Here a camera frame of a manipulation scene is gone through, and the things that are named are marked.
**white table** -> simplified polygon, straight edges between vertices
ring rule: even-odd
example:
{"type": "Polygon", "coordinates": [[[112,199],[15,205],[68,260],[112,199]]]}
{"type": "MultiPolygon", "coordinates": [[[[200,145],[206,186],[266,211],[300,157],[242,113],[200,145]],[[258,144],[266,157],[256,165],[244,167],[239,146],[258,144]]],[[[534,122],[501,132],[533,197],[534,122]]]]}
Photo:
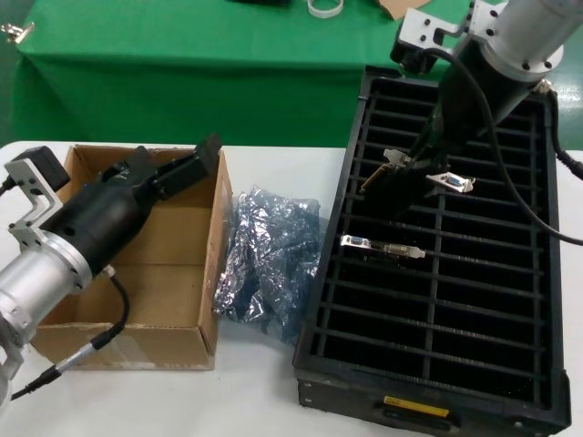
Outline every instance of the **white table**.
{"type": "MultiPolygon", "coordinates": [[[[19,142],[0,149],[0,163],[45,144],[64,160],[72,143],[19,142]]],[[[276,194],[317,198],[329,217],[343,149],[225,147],[234,193],[253,184],[276,194]]],[[[583,152],[573,154],[583,159],[583,152]]],[[[4,180],[4,168],[0,180],[4,180]]],[[[14,189],[0,200],[0,269],[17,254],[8,223],[29,208],[14,189]]],[[[558,166],[561,230],[583,238],[583,183],[558,166]]],[[[583,435],[583,249],[561,246],[565,367],[571,379],[574,425],[583,435]]],[[[50,363],[32,348],[15,378],[18,390],[50,363]]],[[[172,437],[281,435],[405,437],[397,431],[298,404],[292,349],[247,327],[223,321],[215,371],[70,371],[13,402],[0,418],[3,437],[172,437]]]]}

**black plastic tray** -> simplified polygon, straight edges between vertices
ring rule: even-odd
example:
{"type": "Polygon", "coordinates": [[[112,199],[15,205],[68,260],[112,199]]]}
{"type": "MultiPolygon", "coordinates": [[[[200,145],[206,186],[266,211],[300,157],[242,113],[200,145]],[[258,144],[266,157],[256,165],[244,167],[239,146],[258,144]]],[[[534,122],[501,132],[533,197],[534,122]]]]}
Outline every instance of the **black plastic tray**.
{"type": "MultiPolygon", "coordinates": [[[[433,196],[394,221],[368,217],[358,195],[385,148],[413,144],[436,100],[435,83],[365,73],[294,357],[300,403],[440,436],[559,432],[570,425],[559,245],[507,193],[487,139],[450,159],[477,178],[471,193],[433,196]],[[342,234],[427,255],[388,259],[341,247],[342,234]]],[[[530,97],[497,134],[521,195],[557,228],[549,120],[546,100],[530,97]]]]}

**yellow label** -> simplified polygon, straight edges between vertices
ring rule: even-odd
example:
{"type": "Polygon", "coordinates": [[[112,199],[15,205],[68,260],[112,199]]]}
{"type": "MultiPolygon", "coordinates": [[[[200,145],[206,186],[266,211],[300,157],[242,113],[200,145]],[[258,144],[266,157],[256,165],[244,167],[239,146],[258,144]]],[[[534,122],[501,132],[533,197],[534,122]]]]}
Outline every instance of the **yellow label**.
{"type": "Polygon", "coordinates": [[[430,407],[429,405],[423,405],[422,403],[404,401],[403,399],[392,398],[391,396],[385,396],[384,403],[387,405],[393,405],[394,407],[405,408],[407,410],[413,410],[414,412],[424,412],[425,414],[439,417],[447,417],[447,414],[449,414],[449,410],[444,410],[443,408],[430,407]]]}

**crumpled plastic bag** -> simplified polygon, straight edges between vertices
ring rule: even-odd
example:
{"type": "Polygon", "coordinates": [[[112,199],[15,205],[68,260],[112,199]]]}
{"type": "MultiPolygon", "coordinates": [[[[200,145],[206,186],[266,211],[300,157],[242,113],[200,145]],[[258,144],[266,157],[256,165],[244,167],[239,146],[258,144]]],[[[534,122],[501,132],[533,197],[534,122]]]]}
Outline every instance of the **crumpled plastic bag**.
{"type": "Polygon", "coordinates": [[[294,345],[325,235],[319,211],[314,199],[284,198],[258,187],[242,193],[214,310],[294,345]]]}

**cardboard flap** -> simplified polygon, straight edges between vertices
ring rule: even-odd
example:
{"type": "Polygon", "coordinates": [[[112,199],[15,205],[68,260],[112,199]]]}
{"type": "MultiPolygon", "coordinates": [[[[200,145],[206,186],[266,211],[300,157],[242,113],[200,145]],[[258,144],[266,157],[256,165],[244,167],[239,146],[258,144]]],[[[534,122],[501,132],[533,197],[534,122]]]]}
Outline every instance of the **cardboard flap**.
{"type": "Polygon", "coordinates": [[[378,0],[379,5],[393,20],[403,18],[410,7],[416,9],[431,0],[378,0]]]}
{"type": "MultiPolygon", "coordinates": [[[[72,323],[42,326],[32,345],[52,362],[70,356],[108,323],[72,323]]],[[[80,370],[212,370],[209,356],[198,328],[171,329],[128,325],[99,353],[91,355],[80,370]]]]}
{"type": "Polygon", "coordinates": [[[230,186],[227,163],[221,150],[219,170],[217,172],[217,185],[214,189],[212,216],[210,217],[209,241],[207,244],[202,302],[200,304],[199,315],[200,332],[206,344],[209,346],[209,352],[211,354],[214,354],[218,336],[216,317],[212,314],[212,302],[217,289],[217,283],[219,282],[219,275],[225,267],[232,214],[232,197],[233,192],[230,186]]]}

